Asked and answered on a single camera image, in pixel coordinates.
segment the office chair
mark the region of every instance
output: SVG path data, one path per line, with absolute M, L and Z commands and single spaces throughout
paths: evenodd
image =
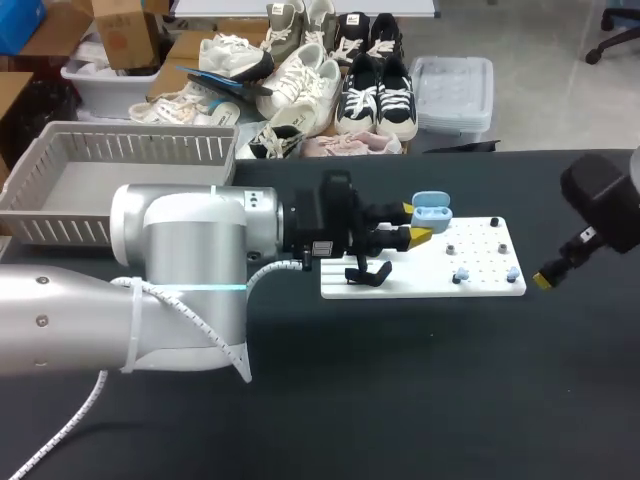
M 638 20 L 640 21 L 640 10 L 633 8 L 607 8 L 602 14 L 602 22 L 600 22 L 600 28 L 605 32 L 610 32 L 613 30 L 613 17 L 620 18 L 628 18 L 630 20 Z M 615 37 L 609 38 L 605 40 L 598 48 L 594 48 L 585 57 L 585 61 L 589 65 L 595 65 L 602 58 L 602 52 L 604 52 L 607 48 L 611 48 L 615 45 L 620 45 L 621 43 L 626 43 L 631 40 L 635 40 L 636 38 L 640 38 L 640 27 L 633 27 L 629 30 L 622 32 Z

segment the pink sneaker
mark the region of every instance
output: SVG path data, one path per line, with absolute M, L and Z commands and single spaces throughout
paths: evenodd
M 402 145 L 395 133 L 391 136 L 369 132 L 315 137 L 302 143 L 302 157 L 332 157 L 354 155 L 399 155 Z

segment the black and white sneaker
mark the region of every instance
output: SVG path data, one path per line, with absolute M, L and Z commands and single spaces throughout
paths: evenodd
M 401 142 L 411 140 L 418 133 L 411 77 L 400 57 L 395 55 L 387 58 L 380 75 L 377 132 L 395 133 Z
M 331 58 L 341 67 L 349 67 L 360 53 L 369 48 L 369 17 L 353 12 L 338 17 L 335 51 Z
M 297 103 L 276 113 L 253 139 L 236 153 L 239 159 L 285 158 L 305 139 L 316 123 L 316 110 Z
M 404 57 L 402 33 L 396 19 L 390 13 L 381 13 L 371 27 L 370 56 L 384 62 L 391 55 Z
M 376 64 L 366 53 L 356 57 L 342 84 L 340 103 L 336 108 L 336 130 L 339 134 L 373 132 L 378 106 Z

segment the cardboard box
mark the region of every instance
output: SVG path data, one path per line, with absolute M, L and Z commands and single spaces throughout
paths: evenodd
M 167 55 L 167 59 L 158 72 L 158 78 L 153 82 L 147 99 L 157 97 L 163 93 L 178 92 L 187 84 L 187 72 L 178 70 L 176 67 L 198 68 L 198 56 L 200 55 L 200 42 L 205 38 L 213 38 L 217 33 L 225 35 L 239 35 L 249 40 L 249 43 L 255 47 L 259 46 L 267 34 L 268 25 L 264 24 L 264 30 L 256 33 L 240 34 L 237 32 L 220 31 L 220 32 L 196 32 L 186 31 L 173 45 L 173 48 Z
M 93 0 L 93 14 L 114 70 L 160 63 L 158 25 L 140 0 Z
M 169 0 L 145 0 L 144 2 L 139 3 L 144 3 L 145 12 L 157 13 L 159 15 L 169 15 Z M 92 0 L 71 0 L 71 4 L 81 12 L 84 12 L 87 15 L 93 17 Z
M 0 72 L 0 185 L 9 177 L 9 169 L 3 158 L 4 152 L 12 149 L 12 139 L 3 134 L 7 132 L 6 123 L 11 121 L 9 114 L 11 107 L 16 103 L 18 97 L 29 84 L 33 73 L 25 72 Z M 11 235 L 11 232 L 0 222 L 0 235 Z
M 218 30 L 222 32 L 234 32 L 240 37 L 245 33 L 261 33 L 266 36 L 269 29 L 267 18 L 221 18 L 218 20 Z
M 60 78 L 67 62 L 93 19 L 68 3 L 51 4 L 44 21 L 20 53 L 11 57 L 9 70 L 34 72 L 40 79 Z
M 19 55 L 21 57 L 68 57 L 78 47 L 91 25 L 91 17 L 67 3 L 49 7 L 44 22 L 35 31 Z

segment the black clip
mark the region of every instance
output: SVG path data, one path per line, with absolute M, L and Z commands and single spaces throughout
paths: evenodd
M 391 273 L 390 261 L 386 261 L 376 273 L 367 272 L 367 259 L 364 255 L 358 255 L 358 268 L 345 268 L 344 276 L 348 283 L 379 287 Z

